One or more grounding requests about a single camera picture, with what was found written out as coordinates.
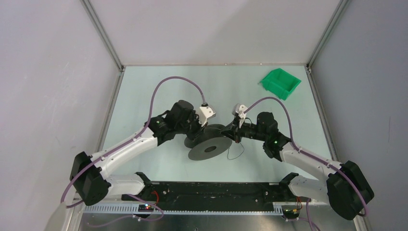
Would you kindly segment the black cable spool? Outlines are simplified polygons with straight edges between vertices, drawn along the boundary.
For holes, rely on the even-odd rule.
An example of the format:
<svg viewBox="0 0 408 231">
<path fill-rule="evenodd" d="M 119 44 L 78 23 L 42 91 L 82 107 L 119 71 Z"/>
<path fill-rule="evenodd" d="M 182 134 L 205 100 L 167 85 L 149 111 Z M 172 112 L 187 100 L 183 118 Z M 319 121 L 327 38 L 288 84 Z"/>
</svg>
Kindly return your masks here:
<svg viewBox="0 0 408 231">
<path fill-rule="evenodd" d="M 188 158 L 193 161 L 202 161 L 227 151 L 232 145 L 232 140 L 221 134 L 224 128 L 225 126 L 221 124 L 211 124 L 194 140 L 186 137 L 184 145 L 190 149 Z"/>
</svg>

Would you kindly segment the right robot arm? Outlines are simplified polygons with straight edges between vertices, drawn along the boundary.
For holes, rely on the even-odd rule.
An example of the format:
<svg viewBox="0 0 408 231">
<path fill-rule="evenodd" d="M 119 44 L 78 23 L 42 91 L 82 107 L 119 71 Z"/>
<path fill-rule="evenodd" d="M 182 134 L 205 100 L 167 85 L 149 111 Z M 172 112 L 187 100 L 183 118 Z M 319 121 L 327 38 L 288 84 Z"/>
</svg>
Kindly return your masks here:
<svg viewBox="0 0 408 231">
<path fill-rule="evenodd" d="M 269 158 L 293 165 L 307 172 L 312 179 L 297 173 L 288 174 L 281 182 L 280 196 L 285 201 L 307 197 L 328 204 L 342 218 L 353 220 L 374 198 L 374 191 L 359 166 L 325 159 L 308 150 L 296 148 L 290 138 L 278 129 L 270 112 L 258 114 L 256 124 L 242 122 L 236 116 L 221 134 L 240 143 L 242 138 L 262 141 Z"/>
</svg>

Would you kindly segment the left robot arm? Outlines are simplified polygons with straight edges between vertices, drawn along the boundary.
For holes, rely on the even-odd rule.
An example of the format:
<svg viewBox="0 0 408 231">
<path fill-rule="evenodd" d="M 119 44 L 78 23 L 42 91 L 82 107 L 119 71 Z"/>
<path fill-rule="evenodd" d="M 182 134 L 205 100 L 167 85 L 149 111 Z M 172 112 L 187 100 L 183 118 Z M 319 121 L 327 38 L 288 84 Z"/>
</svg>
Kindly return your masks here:
<svg viewBox="0 0 408 231">
<path fill-rule="evenodd" d="M 189 102 L 179 100 L 170 110 L 151 117 L 144 127 L 113 147 L 91 155 L 85 152 L 77 154 L 70 181 L 87 206 L 95 205 L 110 195 L 131 194 L 147 200 L 151 197 L 152 187 L 139 175 L 113 176 L 113 173 L 134 157 L 174 139 L 178 134 L 196 139 L 215 115 L 215 110 L 209 105 L 194 109 Z"/>
</svg>

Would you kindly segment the green plastic bin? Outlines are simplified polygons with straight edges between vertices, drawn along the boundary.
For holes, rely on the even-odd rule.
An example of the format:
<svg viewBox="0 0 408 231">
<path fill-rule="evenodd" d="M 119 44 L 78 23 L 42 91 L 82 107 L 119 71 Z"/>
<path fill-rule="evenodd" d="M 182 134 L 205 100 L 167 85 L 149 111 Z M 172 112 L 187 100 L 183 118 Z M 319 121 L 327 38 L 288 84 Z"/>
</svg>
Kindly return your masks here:
<svg viewBox="0 0 408 231">
<path fill-rule="evenodd" d="M 281 100 L 287 100 L 300 83 L 300 79 L 281 68 L 271 70 L 259 82 L 265 90 L 275 94 Z"/>
</svg>

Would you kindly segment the left circuit board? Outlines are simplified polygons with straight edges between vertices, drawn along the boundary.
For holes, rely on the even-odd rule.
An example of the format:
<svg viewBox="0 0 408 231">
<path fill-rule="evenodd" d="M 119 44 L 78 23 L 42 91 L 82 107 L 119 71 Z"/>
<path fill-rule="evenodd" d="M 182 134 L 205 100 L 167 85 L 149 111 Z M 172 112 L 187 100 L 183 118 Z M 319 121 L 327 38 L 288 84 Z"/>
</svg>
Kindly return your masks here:
<svg viewBox="0 0 408 231">
<path fill-rule="evenodd" d="M 148 204 L 139 204 L 138 206 L 138 212 L 154 212 L 155 208 L 154 206 L 148 205 Z"/>
</svg>

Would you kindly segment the circuit board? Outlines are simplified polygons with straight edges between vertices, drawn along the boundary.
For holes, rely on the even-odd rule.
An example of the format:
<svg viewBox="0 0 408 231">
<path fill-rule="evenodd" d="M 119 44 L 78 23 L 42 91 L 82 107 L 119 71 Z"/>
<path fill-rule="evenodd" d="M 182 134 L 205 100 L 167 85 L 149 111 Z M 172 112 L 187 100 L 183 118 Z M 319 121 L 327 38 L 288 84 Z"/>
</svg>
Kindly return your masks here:
<svg viewBox="0 0 408 231">
<path fill-rule="evenodd" d="M 298 220 L 300 213 L 297 209 L 284 209 L 282 211 L 282 217 L 285 220 Z"/>
<path fill-rule="evenodd" d="M 138 206 L 138 212 L 154 212 L 155 208 L 154 206 L 148 205 L 148 204 L 139 204 Z"/>
</svg>

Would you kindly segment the right circuit board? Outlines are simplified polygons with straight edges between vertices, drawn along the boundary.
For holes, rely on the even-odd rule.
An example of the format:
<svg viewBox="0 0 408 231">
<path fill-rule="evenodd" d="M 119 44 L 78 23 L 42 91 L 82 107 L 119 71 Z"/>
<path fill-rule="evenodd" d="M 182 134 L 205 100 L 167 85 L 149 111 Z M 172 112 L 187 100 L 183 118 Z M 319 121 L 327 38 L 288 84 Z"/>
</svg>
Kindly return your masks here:
<svg viewBox="0 0 408 231">
<path fill-rule="evenodd" d="M 284 209 L 282 211 L 282 217 L 285 220 L 298 220 L 300 213 L 297 209 Z"/>
</svg>

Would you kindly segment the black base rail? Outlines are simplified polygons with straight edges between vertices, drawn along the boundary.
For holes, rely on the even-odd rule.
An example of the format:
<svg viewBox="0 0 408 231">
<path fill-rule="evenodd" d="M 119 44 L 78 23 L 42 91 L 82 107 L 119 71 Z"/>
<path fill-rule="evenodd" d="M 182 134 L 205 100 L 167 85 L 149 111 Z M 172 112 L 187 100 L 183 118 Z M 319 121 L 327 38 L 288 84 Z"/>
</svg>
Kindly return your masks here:
<svg viewBox="0 0 408 231">
<path fill-rule="evenodd" d="M 136 195 L 166 211 L 269 212 L 275 202 L 299 200 L 284 184 L 152 181 Z"/>
</svg>

